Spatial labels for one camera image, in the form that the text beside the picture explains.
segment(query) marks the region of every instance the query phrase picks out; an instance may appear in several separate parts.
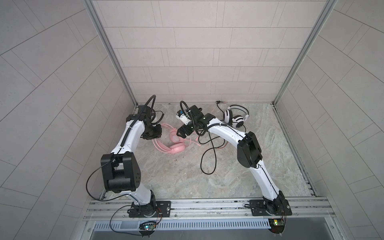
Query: floor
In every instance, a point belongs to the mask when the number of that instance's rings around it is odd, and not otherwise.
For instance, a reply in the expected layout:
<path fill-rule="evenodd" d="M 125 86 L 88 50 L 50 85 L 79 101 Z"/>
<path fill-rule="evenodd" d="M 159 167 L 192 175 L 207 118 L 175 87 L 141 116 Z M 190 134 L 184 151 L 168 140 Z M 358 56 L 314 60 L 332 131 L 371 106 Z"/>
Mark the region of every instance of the floor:
<path fill-rule="evenodd" d="M 220 104 L 226 109 L 228 104 Z M 256 134 L 262 148 L 265 165 L 276 185 L 285 196 L 309 196 L 309 190 L 292 155 L 288 143 L 279 126 L 270 104 L 243 104 L 250 110 L 250 118 L 245 123 L 247 132 Z M 222 113 L 216 104 L 197 104 L 202 112 L 211 113 L 222 119 Z M 161 110 L 165 116 L 162 123 L 176 128 L 181 121 L 175 113 L 178 104 L 157 104 L 154 109 Z M 200 138 L 201 142 L 209 140 L 208 134 Z M 161 141 L 170 146 L 169 131 L 163 129 Z M 223 139 L 213 140 L 220 146 Z M 177 198 L 229 198 L 261 197 L 262 192 L 251 172 L 237 161 L 237 151 L 231 144 L 216 150 L 217 168 L 211 175 L 200 170 L 202 154 L 211 144 L 197 146 L 192 144 L 184 152 L 170 155 L 159 152 L 152 141 L 140 139 L 135 156 L 138 160 L 142 184 L 154 191 L 157 199 Z M 212 172 L 215 165 L 213 150 L 208 151 L 203 159 L 203 170 Z M 107 194 L 108 198 L 117 196 Z"/>

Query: white headphones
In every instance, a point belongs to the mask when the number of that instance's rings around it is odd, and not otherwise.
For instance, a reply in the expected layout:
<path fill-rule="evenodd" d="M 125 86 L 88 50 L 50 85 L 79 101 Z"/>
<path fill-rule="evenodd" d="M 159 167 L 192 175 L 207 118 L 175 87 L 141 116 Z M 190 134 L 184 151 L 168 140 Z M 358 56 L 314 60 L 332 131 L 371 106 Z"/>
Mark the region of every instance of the white headphones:
<path fill-rule="evenodd" d="M 243 117 L 241 115 L 236 115 L 233 117 L 232 109 L 239 109 L 243 111 L 246 115 Z M 224 122 L 230 124 L 232 127 L 239 128 L 244 125 L 244 122 L 249 118 L 249 111 L 247 108 L 240 105 L 231 105 L 224 112 Z"/>

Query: black cable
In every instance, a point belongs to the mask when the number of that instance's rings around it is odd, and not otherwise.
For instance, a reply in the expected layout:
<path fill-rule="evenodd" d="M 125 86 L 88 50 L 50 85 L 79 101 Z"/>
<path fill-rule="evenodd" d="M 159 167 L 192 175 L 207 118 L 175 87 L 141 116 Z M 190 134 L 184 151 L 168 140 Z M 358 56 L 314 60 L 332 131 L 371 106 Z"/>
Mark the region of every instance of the black cable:
<path fill-rule="evenodd" d="M 129 234 L 129 235 L 134 235 L 134 236 L 141 236 L 141 234 L 133 234 L 133 233 L 128 233 L 128 232 L 118 232 L 118 231 L 115 231 L 113 230 L 112 226 L 111 226 L 111 221 L 112 221 L 112 218 L 113 216 L 115 216 L 115 214 L 120 210 L 122 209 L 123 207 L 127 207 L 127 206 L 130 206 L 130 205 L 125 205 L 125 206 L 122 206 L 121 208 L 119 208 L 111 217 L 111 219 L 109 220 L 109 227 L 111 228 L 112 231 L 116 232 L 116 233 L 126 233 L 126 234 Z"/>
<path fill-rule="evenodd" d="M 215 172 L 215 170 L 216 170 L 216 165 L 217 165 L 217 156 L 216 156 L 215 148 L 222 147 L 222 146 L 225 144 L 225 139 L 224 139 L 224 142 L 223 142 L 223 144 L 222 144 L 221 146 L 219 146 L 219 147 L 215 147 L 215 146 L 214 146 L 214 143 L 212 142 L 213 139 L 211 138 L 211 133 L 208 132 L 208 135 L 209 135 L 210 142 L 212 143 L 212 147 L 209 148 L 209 149 L 207 149 L 207 150 L 203 153 L 203 155 L 201 156 L 200 169 L 201 169 L 201 171 L 202 171 L 204 174 L 211 175 L 212 173 Z M 214 170 L 213 170 L 211 173 L 206 173 L 206 172 L 204 172 L 204 170 L 203 170 L 203 168 L 202 168 L 202 165 L 203 165 L 203 157 L 204 157 L 205 153 L 208 152 L 208 151 L 211 150 L 211 149 L 213 149 L 213 150 L 214 150 L 214 153 L 215 153 L 215 168 L 214 168 Z"/>

